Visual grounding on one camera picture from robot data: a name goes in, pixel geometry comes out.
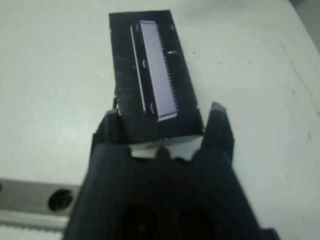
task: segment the screw hole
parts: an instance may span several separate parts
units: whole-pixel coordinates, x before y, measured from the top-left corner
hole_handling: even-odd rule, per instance
[[[49,208],[54,211],[62,211],[70,206],[73,196],[70,190],[60,189],[54,192],[48,202]]]

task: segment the black box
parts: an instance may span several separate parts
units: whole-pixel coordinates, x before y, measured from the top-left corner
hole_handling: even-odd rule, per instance
[[[148,148],[201,136],[204,126],[170,11],[111,13],[109,22],[124,142]]]

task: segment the white table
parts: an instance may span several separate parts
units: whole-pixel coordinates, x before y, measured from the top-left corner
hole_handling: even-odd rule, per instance
[[[287,0],[2,0],[0,177],[82,182],[114,93],[108,13],[163,9],[203,121],[213,101],[227,109],[233,166],[260,225],[319,239],[320,57]],[[170,150],[191,156],[200,141]],[[0,227],[6,240],[61,236]]]

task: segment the white strip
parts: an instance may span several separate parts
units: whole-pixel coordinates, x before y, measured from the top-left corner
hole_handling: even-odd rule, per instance
[[[177,107],[155,21],[140,21],[158,121],[177,116]]]
[[[64,232],[68,222],[68,216],[0,210],[0,225],[5,226]]]

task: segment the black plastic part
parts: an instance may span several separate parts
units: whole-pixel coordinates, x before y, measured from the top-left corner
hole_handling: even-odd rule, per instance
[[[135,48],[133,46],[131,26],[141,20],[157,23],[163,44],[163,54],[172,77],[171,84],[178,113],[176,117],[162,121],[158,121],[157,117],[151,113],[152,111],[146,114],[143,109],[142,95],[145,97],[146,110],[151,109],[150,104],[154,102],[154,96],[150,73],[143,67],[143,59],[146,56],[145,47],[139,44],[139,41],[143,39],[136,38],[137,32],[133,34],[136,36],[133,37]],[[202,136],[204,125],[197,108],[197,98],[170,11],[110,13],[109,24],[116,98],[121,112],[125,144],[144,144],[160,139]]]
[[[263,229],[261,232],[263,240],[281,240],[276,230],[273,228]]]
[[[122,140],[122,126],[118,109],[114,108],[106,112],[104,118],[99,124],[98,129],[92,136],[91,153],[100,143],[119,143]]]
[[[214,102],[211,106],[201,149],[222,150],[232,161],[234,142],[226,109],[221,104]]]
[[[139,161],[127,146],[96,145],[64,239],[130,239],[130,232],[124,233],[123,226],[132,206],[147,208],[156,215],[156,226],[147,228],[143,235],[151,236],[156,227],[155,236],[150,239],[183,239],[181,224],[190,222],[182,221],[181,213],[202,209],[209,221],[201,214],[199,218],[206,224],[214,223],[214,232],[208,232],[209,236],[214,234],[214,239],[262,240],[230,159],[218,149],[201,149],[194,155],[192,165],[182,165],[164,148],[155,159]],[[152,213],[137,213],[138,222],[143,216],[154,224]],[[194,226],[192,236],[201,229]]]
[[[117,108],[117,98],[113,98],[113,102],[112,102],[112,109],[116,109]]]

